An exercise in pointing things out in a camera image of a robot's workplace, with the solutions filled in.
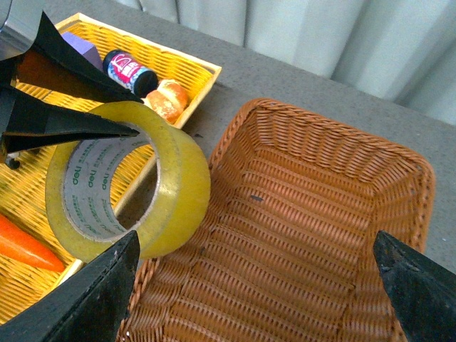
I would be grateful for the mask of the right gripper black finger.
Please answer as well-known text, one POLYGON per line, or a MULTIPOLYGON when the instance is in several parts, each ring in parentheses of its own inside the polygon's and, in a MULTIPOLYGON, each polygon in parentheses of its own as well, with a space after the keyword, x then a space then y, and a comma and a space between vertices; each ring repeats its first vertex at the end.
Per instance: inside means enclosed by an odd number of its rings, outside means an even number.
POLYGON ((36 304, 1 326, 2 341, 114 341, 126 317, 140 244, 128 232, 36 304))
POLYGON ((455 274, 385 231, 373 253, 406 339, 454 341, 455 274))
POLYGON ((99 115, 45 103, 16 88, 1 88, 1 153, 79 140, 135 137, 139 132, 99 115))
POLYGON ((16 77, 21 83, 99 103, 142 102, 67 43, 45 13, 35 41, 16 62, 16 77))

